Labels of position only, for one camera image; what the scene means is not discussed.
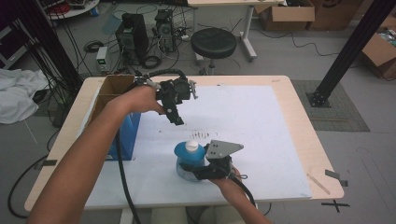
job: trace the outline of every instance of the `white cloth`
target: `white cloth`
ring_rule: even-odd
[[[33,96],[48,84],[42,71],[0,69],[0,123],[15,123],[33,115],[38,109]]]

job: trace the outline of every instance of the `table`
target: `table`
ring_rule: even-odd
[[[155,81],[167,80],[169,77],[155,77]],[[265,85],[271,86],[283,113],[283,118],[290,131],[290,137],[303,167],[312,191],[311,199],[336,199],[344,196],[344,191],[337,179],[325,175],[325,170],[333,171],[332,165],[318,140],[308,116],[289,80],[284,76],[216,76],[191,78],[201,85]],[[64,153],[77,138],[81,122],[92,104],[92,97],[102,85],[103,77],[88,78],[73,104],[64,126],[60,130],[48,160],[61,160]],[[41,190],[52,174],[54,166],[42,168],[27,200],[25,209],[30,211]]]
[[[247,15],[246,15],[246,23],[245,23],[245,31],[240,32],[242,44],[247,49],[248,59],[252,62],[257,58],[257,54],[254,51],[254,48],[251,46],[250,41],[248,40],[248,31],[250,29],[250,22],[253,16],[253,10],[255,5],[275,5],[279,3],[283,3],[283,0],[189,0],[189,6],[194,7],[194,25],[193,31],[195,32],[197,29],[197,20],[196,20],[196,9],[198,7],[210,7],[210,6],[248,6]],[[197,55],[197,60],[202,60],[202,56]]]
[[[86,0],[85,7],[82,9],[70,8],[70,10],[64,14],[61,14],[61,13],[51,14],[50,13],[50,14],[47,14],[47,16],[53,21],[70,18],[70,17],[75,17],[75,16],[85,13],[87,11],[90,11],[93,16],[97,16],[99,14],[99,12],[95,8],[99,4],[99,1],[100,0]]]

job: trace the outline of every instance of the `black metal pole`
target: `black metal pole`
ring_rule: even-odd
[[[315,92],[308,93],[311,106],[320,107],[328,101],[338,82],[395,6],[396,0],[374,0],[325,78],[320,82]]]

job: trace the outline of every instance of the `cardboard box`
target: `cardboard box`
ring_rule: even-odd
[[[315,6],[315,21],[307,25],[310,31],[344,30],[350,24],[363,0],[311,0]]]
[[[259,14],[263,29],[266,31],[304,30],[309,21],[315,20],[315,8],[308,0],[301,0],[301,2],[303,7],[272,6],[266,8]]]
[[[93,103],[92,112],[86,126],[100,114],[108,102],[125,93],[133,83],[134,76],[107,76]],[[127,115],[120,126],[120,149],[124,161],[132,159],[140,115],[140,113]],[[116,161],[118,159],[116,139],[113,140],[106,159],[108,161]]]
[[[373,35],[362,52],[370,59],[373,66],[369,68],[378,77],[396,78],[396,48],[379,34]]]

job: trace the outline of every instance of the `gray floor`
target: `gray floor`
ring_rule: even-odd
[[[116,7],[101,4],[99,17],[84,14],[67,20],[82,54],[82,47],[88,41],[98,39],[107,42],[108,39],[114,39],[114,36],[104,35],[102,28]],[[237,34],[243,30],[245,12],[241,7],[200,8],[199,20],[201,24],[230,28],[242,19],[233,31]],[[356,22],[352,22],[345,31],[340,32],[293,32],[294,41],[297,45],[314,42],[322,54],[336,53],[344,46],[355,25]],[[249,32],[249,39],[259,58],[250,63],[245,50],[238,45],[232,57],[216,61],[217,74],[285,75],[298,80],[322,80],[336,58],[336,55],[319,56],[313,45],[296,48],[290,35],[282,38],[266,37],[261,34],[262,28],[258,20],[252,21],[251,28],[255,30]],[[70,57],[75,59],[75,53],[62,26],[57,30]],[[271,36],[285,34],[265,33]],[[200,67],[193,60],[189,43],[183,42],[179,50],[179,61],[175,68],[189,76],[197,75]],[[111,55],[115,62],[117,53]],[[176,54],[169,57],[163,59],[163,64],[157,69],[172,64],[174,60],[171,58],[176,58]],[[97,74],[94,58],[94,54],[88,54],[85,62]],[[277,202],[273,203],[268,214],[274,223],[396,223],[396,81],[377,78],[366,67],[361,66],[363,63],[363,60],[357,59],[353,64],[355,67],[347,71],[341,83],[371,131],[317,132],[335,172],[349,183],[349,187],[344,188],[345,197],[336,201],[347,203],[350,207],[340,207],[340,213],[337,213],[334,206],[321,205],[332,203],[330,200]],[[23,56],[13,68],[34,71],[38,69],[29,55]],[[79,71],[87,73],[83,66]],[[0,223],[24,223],[24,219],[16,218],[8,212],[7,196],[18,176],[30,164],[46,155],[47,143],[56,131],[45,117],[30,117],[11,125],[0,124]],[[23,210],[23,204],[37,175],[37,170],[29,172],[16,188],[12,204],[18,213],[27,214]],[[260,204],[260,209],[266,212],[268,203]],[[139,211],[142,219],[149,222],[149,209]],[[88,224],[119,221],[120,210],[113,210],[86,211],[81,222]]]

